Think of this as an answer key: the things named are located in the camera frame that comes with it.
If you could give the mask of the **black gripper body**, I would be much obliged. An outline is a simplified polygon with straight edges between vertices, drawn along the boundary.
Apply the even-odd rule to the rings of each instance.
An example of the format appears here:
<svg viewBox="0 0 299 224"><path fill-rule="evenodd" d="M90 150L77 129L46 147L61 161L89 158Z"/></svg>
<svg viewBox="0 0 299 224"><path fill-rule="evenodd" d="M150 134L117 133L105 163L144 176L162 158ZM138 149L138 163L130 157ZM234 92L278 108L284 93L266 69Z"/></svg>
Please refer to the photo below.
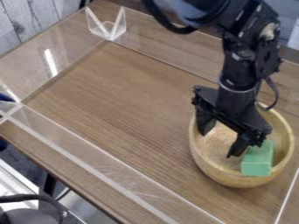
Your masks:
<svg viewBox="0 0 299 224"><path fill-rule="evenodd" d="M193 86L190 103L196 108L202 107L237 134L246 133L250 138L249 145L260 146L272 132L272 127L257 112L256 91L257 85L244 89L228 89L222 85L217 88L201 85Z"/></svg>

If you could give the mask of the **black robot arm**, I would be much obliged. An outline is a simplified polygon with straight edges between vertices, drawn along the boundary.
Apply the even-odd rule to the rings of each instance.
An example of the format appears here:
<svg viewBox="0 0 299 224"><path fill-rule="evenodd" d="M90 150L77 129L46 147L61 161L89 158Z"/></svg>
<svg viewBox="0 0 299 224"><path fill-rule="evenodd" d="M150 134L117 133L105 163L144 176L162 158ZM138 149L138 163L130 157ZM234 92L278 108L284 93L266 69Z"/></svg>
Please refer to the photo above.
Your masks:
<svg viewBox="0 0 299 224"><path fill-rule="evenodd" d="M157 23L176 34L196 32L204 25L214 27L221 36L224 63L218 87L193 87L194 121L201 135L216 123L236 133L226 156L237 157L249 146L258 146L272 132L260 113L257 93L262 83L278 92L270 75L278 72L280 21L264 0L172 0L173 11L185 23L178 27L169 21L154 0L141 0Z"/></svg>

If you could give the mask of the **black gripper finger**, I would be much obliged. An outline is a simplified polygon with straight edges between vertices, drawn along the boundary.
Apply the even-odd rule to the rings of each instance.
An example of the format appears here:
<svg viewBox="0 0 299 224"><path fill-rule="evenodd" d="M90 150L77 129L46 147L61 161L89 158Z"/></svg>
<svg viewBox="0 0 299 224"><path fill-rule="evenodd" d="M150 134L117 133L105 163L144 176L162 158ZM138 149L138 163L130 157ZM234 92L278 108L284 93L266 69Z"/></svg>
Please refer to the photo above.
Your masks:
<svg viewBox="0 0 299 224"><path fill-rule="evenodd" d="M196 108L196 124L197 130L205 136L216 125L216 118L202 107Z"/></svg>
<svg viewBox="0 0 299 224"><path fill-rule="evenodd" d="M233 142L233 144L228 149L226 158L238 157L248 148L249 143L250 143L249 135L246 133L238 134L236 141Z"/></svg>

